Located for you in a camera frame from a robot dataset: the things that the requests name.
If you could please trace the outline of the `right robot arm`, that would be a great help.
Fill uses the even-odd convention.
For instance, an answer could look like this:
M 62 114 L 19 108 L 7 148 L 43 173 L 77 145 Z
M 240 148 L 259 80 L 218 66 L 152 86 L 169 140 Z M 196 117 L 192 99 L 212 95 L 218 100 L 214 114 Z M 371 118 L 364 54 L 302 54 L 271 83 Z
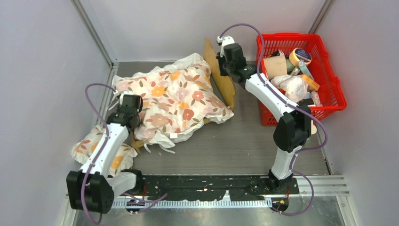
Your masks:
M 277 121 L 273 140 L 277 146 L 275 162 L 268 173 L 268 186 L 274 193 L 287 188 L 293 177 L 294 155 L 311 136 L 310 109 L 298 105 L 277 90 L 255 64 L 248 64 L 238 43 L 222 43 L 217 60 L 222 76 L 229 76 L 254 95 Z

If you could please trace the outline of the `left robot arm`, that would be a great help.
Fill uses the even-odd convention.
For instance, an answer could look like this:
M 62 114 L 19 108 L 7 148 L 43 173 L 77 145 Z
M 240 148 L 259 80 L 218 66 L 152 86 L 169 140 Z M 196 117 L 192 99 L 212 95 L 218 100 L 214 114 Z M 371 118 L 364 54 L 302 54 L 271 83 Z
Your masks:
M 122 143 L 142 123 L 139 117 L 142 108 L 141 96 L 121 95 L 116 112 L 106 120 L 105 133 L 93 154 L 79 171 L 70 171 L 66 177 L 72 209 L 106 214 L 119 195 L 127 191 L 138 195 L 144 190 L 139 170 L 124 169 L 118 175 L 108 177 Z

